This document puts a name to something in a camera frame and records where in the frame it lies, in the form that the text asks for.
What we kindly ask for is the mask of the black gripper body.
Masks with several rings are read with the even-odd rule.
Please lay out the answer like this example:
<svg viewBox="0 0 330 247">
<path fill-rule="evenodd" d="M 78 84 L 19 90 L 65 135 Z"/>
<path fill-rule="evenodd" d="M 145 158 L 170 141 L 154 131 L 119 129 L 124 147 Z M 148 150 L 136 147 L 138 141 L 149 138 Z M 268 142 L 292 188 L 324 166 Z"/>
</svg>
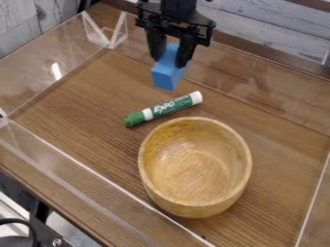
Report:
<svg viewBox="0 0 330 247">
<path fill-rule="evenodd" d="M 198 44 L 210 46 L 216 21 L 198 11 L 198 0 L 138 0 L 136 25 L 146 28 L 149 22 L 165 29 L 166 36 L 181 37 L 198 31 Z"/>
</svg>

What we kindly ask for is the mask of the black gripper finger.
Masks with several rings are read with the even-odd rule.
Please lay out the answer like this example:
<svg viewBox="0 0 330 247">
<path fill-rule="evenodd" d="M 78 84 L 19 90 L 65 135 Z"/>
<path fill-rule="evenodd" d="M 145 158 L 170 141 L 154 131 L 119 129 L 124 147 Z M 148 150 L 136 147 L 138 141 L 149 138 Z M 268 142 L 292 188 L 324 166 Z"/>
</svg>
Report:
<svg viewBox="0 0 330 247">
<path fill-rule="evenodd" d="M 198 31 L 190 30 L 180 41 L 180 47 L 176 56 L 176 65 L 182 69 L 193 59 L 196 48 L 198 45 Z"/>
<path fill-rule="evenodd" d="M 166 51 L 166 32 L 165 29 L 149 22 L 146 24 L 146 36 L 150 55 L 156 61 L 160 61 Z"/>
</svg>

